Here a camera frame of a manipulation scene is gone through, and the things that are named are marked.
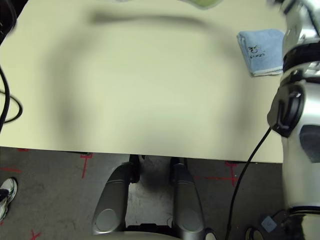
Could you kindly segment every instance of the person's foot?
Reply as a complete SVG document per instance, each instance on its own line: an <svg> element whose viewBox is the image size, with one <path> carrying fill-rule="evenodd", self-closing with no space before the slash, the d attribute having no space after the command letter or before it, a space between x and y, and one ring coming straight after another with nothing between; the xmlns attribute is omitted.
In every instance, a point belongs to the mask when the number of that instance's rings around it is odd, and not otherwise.
<svg viewBox="0 0 320 240"><path fill-rule="evenodd" d="M15 198L17 190L18 184L14 178L8 178L0 187L0 221L7 215L8 205Z"/></svg>
<svg viewBox="0 0 320 240"><path fill-rule="evenodd" d="M253 226L248 227L244 240L264 240L261 232Z"/></svg>

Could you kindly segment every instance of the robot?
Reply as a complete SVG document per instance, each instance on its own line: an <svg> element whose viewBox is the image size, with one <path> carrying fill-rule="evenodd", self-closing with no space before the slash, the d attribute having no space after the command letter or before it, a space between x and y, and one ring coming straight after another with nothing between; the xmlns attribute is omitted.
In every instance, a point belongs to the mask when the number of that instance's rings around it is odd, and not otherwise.
<svg viewBox="0 0 320 240"><path fill-rule="evenodd" d="M283 185L289 213L288 239L320 239L320 0L273 0L281 5L287 31L283 39L283 75L267 122L281 135ZM203 240L201 202L188 168L171 161L174 185L172 227L126 227L128 187L140 177L137 155L111 174L92 220L93 240Z"/></svg>

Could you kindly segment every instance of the blurred object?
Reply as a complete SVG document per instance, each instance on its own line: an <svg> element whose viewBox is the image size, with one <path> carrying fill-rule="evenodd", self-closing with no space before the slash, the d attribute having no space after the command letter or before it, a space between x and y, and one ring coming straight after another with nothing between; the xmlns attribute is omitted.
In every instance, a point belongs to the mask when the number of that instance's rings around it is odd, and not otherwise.
<svg viewBox="0 0 320 240"><path fill-rule="evenodd" d="M189 4L192 4L200 9L209 9L216 6L222 0L180 0Z"/></svg>
<svg viewBox="0 0 320 240"><path fill-rule="evenodd" d="M16 23L17 14L11 0L0 0L0 38L4 38Z"/></svg>
<svg viewBox="0 0 320 240"><path fill-rule="evenodd" d="M237 39L253 76L278 75L283 72L283 32L277 29L241 31Z"/></svg>

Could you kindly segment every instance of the black joint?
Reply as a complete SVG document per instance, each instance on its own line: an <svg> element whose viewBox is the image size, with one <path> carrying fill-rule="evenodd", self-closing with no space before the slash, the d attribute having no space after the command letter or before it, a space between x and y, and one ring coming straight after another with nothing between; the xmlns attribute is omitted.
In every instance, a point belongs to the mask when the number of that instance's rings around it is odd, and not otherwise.
<svg viewBox="0 0 320 240"><path fill-rule="evenodd" d="M304 107L304 94L300 86L280 86L267 115L270 127L283 137L289 137L297 125Z"/></svg>
<svg viewBox="0 0 320 240"><path fill-rule="evenodd" d="M283 58L283 72L305 63L320 61L320 43L310 43L297 46Z"/></svg>

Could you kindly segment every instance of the floor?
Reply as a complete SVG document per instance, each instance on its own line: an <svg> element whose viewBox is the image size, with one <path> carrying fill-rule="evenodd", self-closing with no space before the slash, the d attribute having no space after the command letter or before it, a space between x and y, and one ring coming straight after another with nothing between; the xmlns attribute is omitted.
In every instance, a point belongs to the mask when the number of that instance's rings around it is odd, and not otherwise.
<svg viewBox="0 0 320 240"><path fill-rule="evenodd" d="M112 170L126 154L0 148L0 184L7 177L19 189L8 215L0 222L0 240L71 240L91 234L91 220ZM140 182L129 187L127 225L170 224L173 188L169 157L141 160ZM244 164L222 160L188 159L203 206L206 224L223 240L231 197ZM284 239L278 226L267 233L260 223L284 207L282 165L252 163L243 178L234 206L230 240L242 240L247 226L261 229L266 240ZM281 212L274 220L279 224Z"/></svg>

